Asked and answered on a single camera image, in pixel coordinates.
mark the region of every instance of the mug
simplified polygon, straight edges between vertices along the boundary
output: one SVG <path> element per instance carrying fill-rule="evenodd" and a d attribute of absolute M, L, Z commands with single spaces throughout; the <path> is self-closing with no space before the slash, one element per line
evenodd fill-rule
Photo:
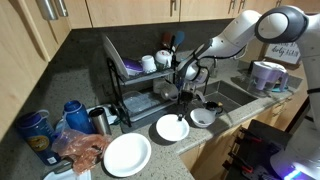
<path fill-rule="evenodd" d="M 208 101 L 205 103 L 206 109 L 215 112 L 215 114 L 220 114 L 223 112 L 222 105 L 213 101 Z"/>
<path fill-rule="evenodd" d="M 89 112 L 89 117 L 92 119 L 93 125 L 97 132 L 101 135 L 111 135 L 108 118 L 103 107 L 97 107 Z"/>
<path fill-rule="evenodd" d="M 168 83 L 164 78 L 153 79 L 153 92 L 156 94 L 160 94 L 161 89 L 167 84 Z"/>
<path fill-rule="evenodd" d="M 158 70 L 163 70 L 171 67 L 172 53 L 166 50 L 160 50 L 155 55 L 156 66 Z"/>
<path fill-rule="evenodd" d="M 178 99 L 179 90 L 174 84 L 166 84 L 160 90 L 161 97 L 165 100 L 172 100 L 175 101 Z"/>
<path fill-rule="evenodd" d="M 157 71 L 157 67 L 154 63 L 154 58 L 151 55 L 143 56 L 141 59 L 141 64 L 142 64 L 143 71 L 147 74 Z"/>

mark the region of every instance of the sticker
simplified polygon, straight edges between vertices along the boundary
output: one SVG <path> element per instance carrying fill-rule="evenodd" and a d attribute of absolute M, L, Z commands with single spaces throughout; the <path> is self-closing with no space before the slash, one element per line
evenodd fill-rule
<path fill-rule="evenodd" d="M 57 162 L 56 158 L 54 158 L 54 157 L 48 158 L 47 161 L 48 161 L 50 164 L 54 164 L 54 163 Z"/>
<path fill-rule="evenodd" d="M 34 151 L 43 151 L 49 146 L 50 143 L 47 136 L 29 137 L 27 142 Z"/>

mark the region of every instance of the machine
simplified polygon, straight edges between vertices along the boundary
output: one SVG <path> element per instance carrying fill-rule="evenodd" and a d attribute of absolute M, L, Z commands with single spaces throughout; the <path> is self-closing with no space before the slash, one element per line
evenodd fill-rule
<path fill-rule="evenodd" d="M 277 7 L 263 15 L 244 11 L 221 34 L 181 62 L 178 75 L 183 82 L 204 83 L 208 73 L 199 66 L 200 59 L 233 57 L 253 38 L 265 43 L 297 43 L 308 81 L 309 114 L 314 118 L 313 122 L 303 121 L 288 145 L 273 155 L 270 163 L 283 179 L 298 172 L 320 179 L 320 14 L 308 16 L 293 6 Z"/>

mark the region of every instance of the stainless steel tumbler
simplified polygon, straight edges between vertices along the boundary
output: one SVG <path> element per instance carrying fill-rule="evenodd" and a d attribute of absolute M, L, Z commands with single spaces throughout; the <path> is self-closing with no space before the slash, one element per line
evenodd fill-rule
<path fill-rule="evenodd" d="M 89 112 L 89 116 L 93 122 L 97 132 L 101 135 L 111 135 L 110 125 L 104 108 L 98 107 Z"/>

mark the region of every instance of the blue lid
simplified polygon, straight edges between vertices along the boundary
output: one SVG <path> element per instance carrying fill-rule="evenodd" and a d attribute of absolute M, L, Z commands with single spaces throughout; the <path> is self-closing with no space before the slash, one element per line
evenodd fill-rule
<path fill-rule="evenodd" d="M 42 119 L 41 115 L 37 112 L 30 112 L 23 116 L 21 116 L 17 122 L 16 125 L 20 129 L 26 129 L 30 128 L 32 126 L 37 125 L 40 120 Z"/>
<path fill-rule="evenodd" d="M 74 110 L 79 109 L 80 106 L 81 106 L 81 103 L 79 101 L 72 100 L 72 101 L 67 102 L 64 105 L 64 111 L 66 111 L 66 112 L 74 111 Z"/>

